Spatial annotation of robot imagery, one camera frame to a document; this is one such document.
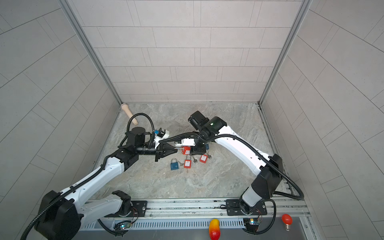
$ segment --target black mounting plate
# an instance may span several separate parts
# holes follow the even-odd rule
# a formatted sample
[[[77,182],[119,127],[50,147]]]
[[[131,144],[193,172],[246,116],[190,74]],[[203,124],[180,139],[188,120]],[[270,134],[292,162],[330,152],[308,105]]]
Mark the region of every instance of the black mounting plate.
[[[131,202],[132,202],[132,206],[138,210],[139,217],[144,217],[145,211],[147,210],[147,201],[131,201]],[[105,217],[121,217],[121,216],[119,216],[118,214],[109,214],[109,215],[106,215]],[[134,217],[133,211],[130,211],[130,213],[125,217]]]
[[[238,199],[227,199],[225,200],[225,205],[227,206],[227,214],[228,216],[243,216],[245,215],[241,210],[240,210],[240,204]],[[257,202],[256,203],[256,208],[260,211],[261,215],[267,215],[266,208],[263,208],[262,202]],[[259,212],[255,210],[251,215],[259,215]]]

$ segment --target robotic arm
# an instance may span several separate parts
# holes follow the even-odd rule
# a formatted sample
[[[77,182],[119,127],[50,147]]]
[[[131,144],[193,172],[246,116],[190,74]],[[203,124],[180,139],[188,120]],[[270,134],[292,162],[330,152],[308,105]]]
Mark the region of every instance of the robotic arm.
[[[142,113],[135,114],[131,119],[138,115],[144,115],[150,120]],[[251,214],[259,201],[270,199],[273,193],[283,195],[275,192],[283,178],[287,179],[300,195],[285,196],[304,198],[297,185],[283,173],[282,159],[278,155],[270,156],[257,150],[219,117],[210,120],[196,111],[188,121],[198,132],[174,137],[169,137],[169,131],[161,128],[154,131],[151,120],[152,133],[146,132],[142,127],[128,131],[131,119],[119,149],[107,156],[102,166],[61,192],[50,191],[43,197],[39,214],[24,231],[22,239],[26,238],[33,226],[48,239],[72,239],[79,229],[108,214],[118,213],[122,217],[126,216],[132,210],[131,197],[122,191],[115,191],[108,197],[91,203],[86,202],[107,182],[130,168],[139,159],[139,155],[155,155],[157,162],[162,157],[176,153],[177,149],[167,143],[171,141],[191,146],[191,155],[204,154],[206,143],[215,141],[241,159],[256,175],[251,186],[239,198],[240,208],[245,214]],[[148,142],[145,142],[146,135],[150,135]]]

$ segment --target metal corner post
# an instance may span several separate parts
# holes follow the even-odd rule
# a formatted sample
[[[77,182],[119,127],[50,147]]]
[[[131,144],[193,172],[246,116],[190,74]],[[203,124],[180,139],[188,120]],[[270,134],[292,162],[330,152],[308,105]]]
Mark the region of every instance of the metal corner post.
[[[73,30],[75,31],[76,35],[80,39],[80,42],[84,46],[85,50],[87,51],[89,57],[91,58],[91,61],[95,65],[97,71],[100,73],[100,76],[103,78],[104,82],[107,84],[108,88],[112,91],[113,96],[115,97],[116,101],[119,104],[122,104],[122,101],[116,92],[114,86],[111,83],[111,80],[109,79],[107,73],[105,72],[105,69],[103,65],[101,64],[99,58],[97,57],[93,47],[89,43],[89,40],[87,36],[85,35],[85,32],[83,31],[82,27],[80,26],[76,16],[74,15],[71,7],[69,6],[67,0],[57,0],[61,9],[63,10],[65,16],[67,17],[68,21],[70,22]]]
[[[262,105],[265,101],[265,98],[268,94],[268,91],[271,88],[272,83],[277,76],[277,73],[279,72],[279,69],[283,63],[285,56],[288,53],[289,48],[291,47],[291,45],[293,43],[293,40],[295,39],[295,36],[296,36],[296,34],[300,28],[301,23],[304,20],[304,17],[305,17],[305,15],[306,15],[306,13],[307,13],[310,5],[311,5],[311,2],[312,2],[312,0],[303,0],[301,5],[300,5],[299,11],[297,12],[297,15],[296,15],[296,18],[292,24],[292,27],[288,33],[288,36],[285,40],[284,45],[283,45],[283,48],[281,49],[280,55],[279,55],[279,57],[275,63],[275,66],[273,67],[271,76],[269,77],[268,82],[266,83],[265,89],[263,91],[263,94],[260,98],[260,101],[259,101],[260,107],[262,107]]]

